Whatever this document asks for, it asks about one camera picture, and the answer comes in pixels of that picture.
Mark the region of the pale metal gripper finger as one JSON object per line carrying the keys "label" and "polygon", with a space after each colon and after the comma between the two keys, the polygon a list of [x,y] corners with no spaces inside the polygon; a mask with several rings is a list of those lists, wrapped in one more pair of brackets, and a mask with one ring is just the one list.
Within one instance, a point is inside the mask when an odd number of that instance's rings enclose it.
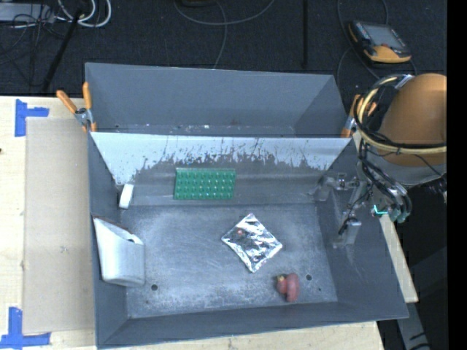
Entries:
{"label": "pale metal gripper finger", "polygon": [[361,225],[361,221],[357,218],[347,218],[338,230],[337,237],[333,241],[333,248],[337,249],[353,245]]}
{"label": "pale metal gripper finger", "polygon": [[317,184],[309,191],[309,195],[315,200],[327,200],[333,190],[353,190],[359,184],[360,180],[356,176],[350,177],[343,172],[325,174],[318,179]]}

